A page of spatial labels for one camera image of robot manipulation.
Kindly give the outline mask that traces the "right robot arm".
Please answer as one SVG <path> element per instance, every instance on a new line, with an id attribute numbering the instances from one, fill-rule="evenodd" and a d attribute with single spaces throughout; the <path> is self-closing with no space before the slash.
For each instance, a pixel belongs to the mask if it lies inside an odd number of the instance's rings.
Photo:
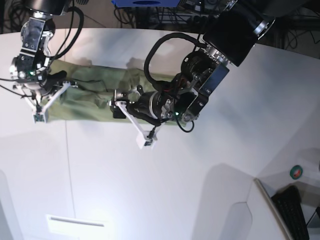
<path id="1" fill-rule="evenodd" d="M 72 0 L 27 0 L 25 7 L 32 16 L 22 26 L 20 52 L 12 60 L 10 78 L 15 89 L 29 90 L 20 93 L 23 98 L 50 97 L 56 94 L 67 81 L 67 73 L 61 70 L 51 73 L 51 65 L 63 57 L 74 45 L 84 26 L 84 13 Z M 62 44 L 55 54 L 49 49 L 49 42 L 56 32 L 53 16 L 65 13 L 77 14 L 79 24 L 68 46 Z"/>

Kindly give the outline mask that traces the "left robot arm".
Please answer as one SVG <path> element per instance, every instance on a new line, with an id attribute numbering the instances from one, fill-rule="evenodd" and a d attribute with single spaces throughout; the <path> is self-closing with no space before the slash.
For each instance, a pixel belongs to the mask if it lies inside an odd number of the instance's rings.
<path id="1" fill-rule="evenodd" d="M 113 118 L 133 116 L 156 127 L 169 121 L 179 127 L 193 123 L 228 74 L 227 65 L 240 66 L 277 18 L 303 4 L 302 0 L 230 0 L 202 39 L 181 32 L 165 35 L 154 44 L 143 66 L 153 91 L 144 92 L 138 86 L 140 97 L 135 102 L 125 95 L 115 96 L 110 102 Z M 191 42 L 195 50 L 183 59 L 180 72 L 171 81 L 156 80 L 150 74 L 150 62 L 159 47 L 171 39 Z"/>

